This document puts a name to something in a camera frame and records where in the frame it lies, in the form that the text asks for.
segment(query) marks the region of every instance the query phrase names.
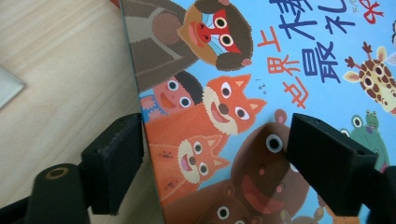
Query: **book cover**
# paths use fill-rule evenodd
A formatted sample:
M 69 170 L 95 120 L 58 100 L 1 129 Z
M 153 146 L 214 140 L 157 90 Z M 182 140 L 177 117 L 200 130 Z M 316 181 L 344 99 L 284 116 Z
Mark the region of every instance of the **book cover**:
M 166 223 L 361 223 L 286 160 L 293 113 L 396 158 L 396 5 L 121 0 Z

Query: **orange fox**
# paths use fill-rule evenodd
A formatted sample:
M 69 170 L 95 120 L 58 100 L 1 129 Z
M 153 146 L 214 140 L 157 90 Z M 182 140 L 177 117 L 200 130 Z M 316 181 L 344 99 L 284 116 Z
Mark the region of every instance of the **orange fox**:
M 162 205 L 198 190 L 199 185 L 230 164 L 218 157 L 221 135 L 194 136 L 173 147 L 149 144 Z
M 264 100 L 248 99 L 243 93 L 249 80 L 250 75 L 210 80 L 200 104 L 146 123 L 148 141 L 176 146 L 192 136 L 221 135 L 217 147 L 223 148 L 229 135 L 250 128 L 266 105 Z

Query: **black holder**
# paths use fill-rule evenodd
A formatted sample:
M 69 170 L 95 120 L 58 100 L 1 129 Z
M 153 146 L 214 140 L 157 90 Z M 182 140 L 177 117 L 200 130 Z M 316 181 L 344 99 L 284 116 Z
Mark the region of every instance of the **black holder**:
M 396 167 L 379 173 L 374 152 L 329 124 L 294 114 L 287 158 L 337 216 L 355 217 L 364 203 L 367 223 L 396 223 Z
M 59 164 L 35 178 L 32 195 L 0 210 L 0 223 L 90 223 L 116 215 L 144 155 L 140 114 L 115 120 L 82 153 L 80 165 Z

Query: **wooden table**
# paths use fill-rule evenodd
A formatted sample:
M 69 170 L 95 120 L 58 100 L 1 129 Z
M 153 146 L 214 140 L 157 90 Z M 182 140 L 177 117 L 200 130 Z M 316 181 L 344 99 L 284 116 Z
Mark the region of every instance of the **wooden table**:
M 140 111 L 120 11 L 107 0 L 0 0 L 0 67 L 26 85 L 0 109 L 0 207 Z M 156 195 L 147 153 L 120 214 L 91 221 L 162 223 Z

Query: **screw hole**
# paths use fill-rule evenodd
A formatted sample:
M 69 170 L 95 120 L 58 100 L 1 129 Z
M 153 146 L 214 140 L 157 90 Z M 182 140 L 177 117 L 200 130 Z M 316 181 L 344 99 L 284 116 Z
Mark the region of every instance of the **screw hole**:
M 69 172 L 69 169 L 67 167 L 59 167 L 59 168 L 49 171 L 46 174 L 46 178 L 50 179 L 50 180 L 58 179 L 64 175 L 67 175 L 68 172 Z

